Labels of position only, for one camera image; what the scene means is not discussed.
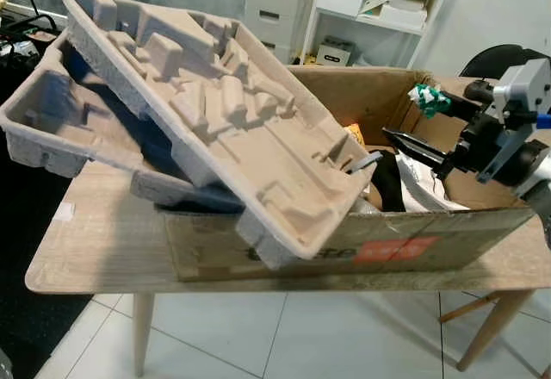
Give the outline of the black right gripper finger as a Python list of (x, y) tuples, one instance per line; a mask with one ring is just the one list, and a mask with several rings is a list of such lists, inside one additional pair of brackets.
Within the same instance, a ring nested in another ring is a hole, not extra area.
[(462, 93), (441, 89), (449, 100), (449, 109), (487, 109), (495, 103), (492, 84), (466, 84)]
[(391, 146), (414, 161), (428, 166), (438, 178), (446, 178), (452, 170), (456, 170), (451, 155), (437, 150), (417, 136), (386, 127), (382, 128), (382, 134), (386, 136)]

